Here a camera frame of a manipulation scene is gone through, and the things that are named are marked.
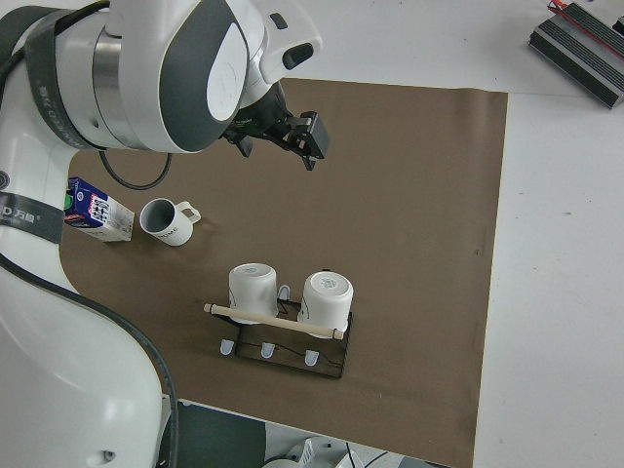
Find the wooden handle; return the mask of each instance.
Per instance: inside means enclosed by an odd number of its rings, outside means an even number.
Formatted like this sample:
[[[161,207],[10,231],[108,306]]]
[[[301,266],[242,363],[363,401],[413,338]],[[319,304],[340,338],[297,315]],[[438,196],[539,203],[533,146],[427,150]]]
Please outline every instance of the wooden handle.
[[[231,319],[243,319],[252,322],[259,322],[264,325],[279,327],[280,329],[293,330],[295,332],[313,333],[327,338],[342,339],[344,332],[337,329],[327,329],[316,325],[301,324],[292,320],[278,319],[277,317],[267,317],[265,315],[253,314],[244,310],[230,309],[216,304],[206,304],[204,310],[214,315],[223,315]]]

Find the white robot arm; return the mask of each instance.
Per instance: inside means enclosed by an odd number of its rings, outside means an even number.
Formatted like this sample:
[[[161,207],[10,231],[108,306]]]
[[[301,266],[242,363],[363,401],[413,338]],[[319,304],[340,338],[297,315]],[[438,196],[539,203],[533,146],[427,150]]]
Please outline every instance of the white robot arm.
[[[162,390],[143,348],[165,367],[162,358],[132,324],[76,293],[60,265],[67,170],[78,149],[195,152],[224,137],[249,156],[250,137],[260,137],[312,169],[329,144],[318,115],[292,116],[279,86],[322,45],[294,3],[105,7],[18,9],[0,19],[3,466],[161,462]],[[176,437],[168,440],[173,467]]]

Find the brown paper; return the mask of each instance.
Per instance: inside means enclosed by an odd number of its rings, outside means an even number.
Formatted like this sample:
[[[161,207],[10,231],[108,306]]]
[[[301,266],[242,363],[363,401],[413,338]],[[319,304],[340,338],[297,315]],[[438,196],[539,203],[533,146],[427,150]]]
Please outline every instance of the brown paper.
[[[70,174],[137,214],[166,197],[188,200],[203,219],[179,248],[142,232],[137,218],[130,243],[65,226],[67,275],[154,339],[183,398],[470,467],[507,97],[301,80],[285,91],[293,112],[317,110],[331,134],[313,172],[271,143],[257,142],[244,159],[219,141],[175,156],[165,182],[133,192],[96,155],[79,154]],[[110,153],[135,183],[164,161]],[[322,268],[351,280],[341,379],[219,354],[235,330],[203,305],[227,305],[229,270],[250,261],[273,266],[295,299]]]

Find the mug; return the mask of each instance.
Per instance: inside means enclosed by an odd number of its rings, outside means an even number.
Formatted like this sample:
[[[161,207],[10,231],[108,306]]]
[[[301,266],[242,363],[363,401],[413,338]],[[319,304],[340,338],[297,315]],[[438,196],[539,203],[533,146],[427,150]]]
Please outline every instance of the mug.
[[[332,271],[314,273],[305,280],[301,310],[296,319],[303,324],[346,332],[352,299],[353,286],[344,276]]]
[[[232,268],[229,286],[230,308],[277,317],[277,274],[269,265],[245,263]],[[240,324],[257,324],[245,319],[232,320]]]
[[[183,213],[192,212],[191,216]],[[170,246],[181,246],[191,238],[193,224],[202,216],[188,202],[177,205],[166,198],[157,198],[143,207],[138,217],[140,227]]]

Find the mug rack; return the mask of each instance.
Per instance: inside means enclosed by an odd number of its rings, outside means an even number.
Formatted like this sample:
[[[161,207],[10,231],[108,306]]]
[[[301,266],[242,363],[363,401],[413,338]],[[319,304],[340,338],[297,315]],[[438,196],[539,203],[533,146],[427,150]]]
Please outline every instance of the mug rack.
[[[349,312],[346,331],[301,324],[297,321],[301,303],[292,301],[290,295],[288,286],[280,287],[276,318],[206,304],[204,310],[211,316],[238,329],[235,340],[221,340],[221,354],[341,378],[347,359],[353,313]],[[234,318],[259,323],[241,324]],[[325,338],[312,336],[311,332]]]

